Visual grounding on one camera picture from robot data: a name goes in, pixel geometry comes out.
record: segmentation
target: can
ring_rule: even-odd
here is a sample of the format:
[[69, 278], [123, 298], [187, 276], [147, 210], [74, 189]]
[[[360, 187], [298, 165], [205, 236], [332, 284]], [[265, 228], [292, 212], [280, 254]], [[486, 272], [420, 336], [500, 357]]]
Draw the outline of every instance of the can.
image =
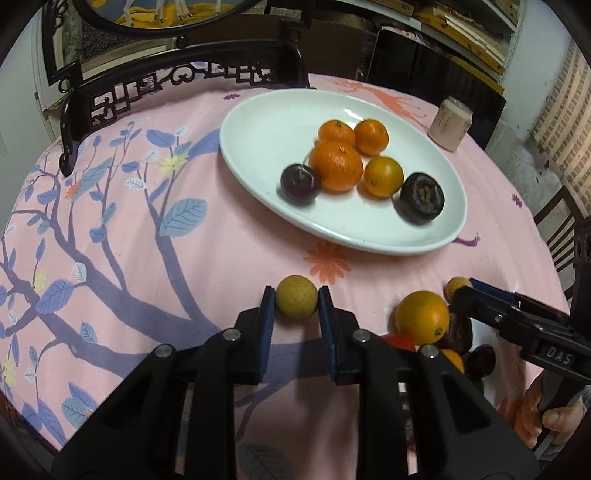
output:
[[454, 97], [441, 103], [428, 135], [437, 145], [455, 152], [472, 126], [473, 113]]

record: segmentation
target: white wall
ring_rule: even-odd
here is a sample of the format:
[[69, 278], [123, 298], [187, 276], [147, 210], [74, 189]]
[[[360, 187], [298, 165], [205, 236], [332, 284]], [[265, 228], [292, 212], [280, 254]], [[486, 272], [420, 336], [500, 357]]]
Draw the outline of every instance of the white wall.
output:
[[524, 142], [554, 87], [569, 40], [548, 5], [528, 0], [517, 48], [503, 81], [507, 101], [503, 119]]
[[31, 58], [34, 21], [35, 17], [0, 67], [0, 137], [5, 145], [0, 148], [0, 232], [22, 182], [51, 144], [35, 100]]

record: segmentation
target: blue gripper pad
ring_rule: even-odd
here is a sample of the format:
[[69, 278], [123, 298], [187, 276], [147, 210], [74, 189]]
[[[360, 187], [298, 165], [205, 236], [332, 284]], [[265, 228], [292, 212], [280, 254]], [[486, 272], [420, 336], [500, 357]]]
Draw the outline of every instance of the blue gripper pad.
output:
[[328, 288], [322, 287], [318, 292], [318, 316], [320, 318], [320, 331], [324, 343], [324, 354], [326, 355], [326, 368], [330, 379], [336, 382], [336, 343], [333, 334], [335, 308], [330, 296], [326, 294]]
[[273, 334], [273, 322], [275, 321], [275, 289], [267, 287], [259, 308], [261, 318], [261, 334], [258, 336], [258, 355], [256, 356], [256, 375], [261, 382], [269, 363], [269, 352], [271, 350], [271, 336]]
[[489, 285], [488, 283], [481, 282], [481, 281], [476, 280], [474, 278], [471, 278], [470, 281], [472, 282], [472, 287], [474, 287], [474, 290], [480, 291], [482, 293], [486, 293], [487, 295], [490, 295], [491, 297], [494, 297], [498, 300], [505, 301], [507, 303], [511, 303], [511, 304], [515, 303], [515, 296], [508, 291], [493, 287], [492, 285]]

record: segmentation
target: orange flower print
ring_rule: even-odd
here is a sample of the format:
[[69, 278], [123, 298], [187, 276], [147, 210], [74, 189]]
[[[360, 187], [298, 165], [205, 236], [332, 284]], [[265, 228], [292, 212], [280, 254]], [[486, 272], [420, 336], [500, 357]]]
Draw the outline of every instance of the orange flower print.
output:
[[347, 260], [347, 256], [341, 253], [341, 250], [340, 245], [318, 242], [316, 250], [308, 250], [309, 257], [302, 260], [313, 264], [310, 269], [312, 277], [318, 275], [320, 283], [334, 285], [336, 277], [343, 278], [343, 272], [351, 271], [351, 267], [344, 261]]
[[68, 187], [66, 190], [66, 200], [70, 200], [80, 188], [80, 182], [77, 181]]

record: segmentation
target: red fruit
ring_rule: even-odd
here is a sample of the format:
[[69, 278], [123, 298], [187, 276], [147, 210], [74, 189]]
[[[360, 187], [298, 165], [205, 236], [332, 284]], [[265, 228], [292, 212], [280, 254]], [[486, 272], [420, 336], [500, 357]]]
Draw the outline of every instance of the red fruit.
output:
[[389, 346], [401, 348], [402, 350], [410, 350], [411, 352], [416, 351], [414, 342], [401, 333], [387, 333], [386, 335], [382, 335], [382, 338], [386, 340]]

